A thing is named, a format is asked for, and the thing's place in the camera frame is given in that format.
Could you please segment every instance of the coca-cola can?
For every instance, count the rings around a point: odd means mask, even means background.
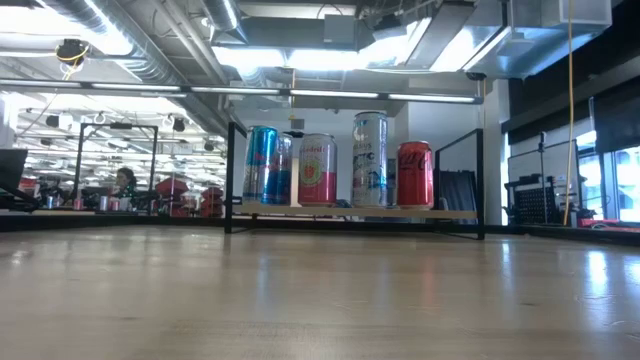
[[[120,200],[119,199],[111,200],[111,211],[120,211]]]
[[[429,143],[411,141],[401,144],[397,161],[398,206],[403,209],[432,209],[433,160]]]

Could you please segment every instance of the wooden shelf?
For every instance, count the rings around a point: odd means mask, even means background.
[[[475,219],[475,211],[401,210],[368,208],[291,207],[278,205],[234,205],[233,212],[247,214],[284,214],[315,216],[377,216],[423,219]]]

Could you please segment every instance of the woman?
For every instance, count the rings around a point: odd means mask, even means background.
[[[116,185],[120,190],[115,194],[115,196],[119,198],[134,198],[136,195],[137,182],[138,181],[136,180],[135,175],[133,175],[133,171],[131,171],[131,169],[118,169]]]

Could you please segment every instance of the cable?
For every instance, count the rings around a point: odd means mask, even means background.
[[[569,14],[568,14],[568,25],[569,25],[569,143],[573,140],[573,118],[575,116],[574,104],[573,104],[573,0],[569,0]],[[572,148],[573,146],[569,146],[569,157],[567,159],[567,187],[565,193],[569,193],[569,186],[571,184],[571,157],[572,157]],[[569,218],[569,201],[565,201],[564,204],[564,220],[562,224],[567,226],[567,220]]]
[[[339,7],[337,7],[337,6],[335,6],[334,4],[331,4],[331,3],[324,3],[324,4],[322,4],[322,6],[320,6],[320,9],[318,9],[318,13],[316,14],[316,19],[320,19],[320,12],[321,12],[321,11],[322,11],[322,9],[324,9],[324,7],[325,7],[325,6],[327,6],[327,5],[331,5],[331,6],[333,6],[333,8],[334,8],[334,9],[338,10],[338,12],[340,13],[340,15],[344,15],[344,14],[342,13],[342,10],[340,10],[340,8],[339,8]]]

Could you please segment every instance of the blue and silver can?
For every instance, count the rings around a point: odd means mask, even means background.
[[[387,116],[383,113],[356,115],[351,202],[354,207],[387,206]]]
[[[247,132],[247,155],[244,168],[242,202],[268,204],[267,183],[273,169],[278,144],[278,130],[268,126],[252,126]]]
[[[267,203],[291,204],[291,163],[293,161],[293,138],[280,134],[267,180]]]

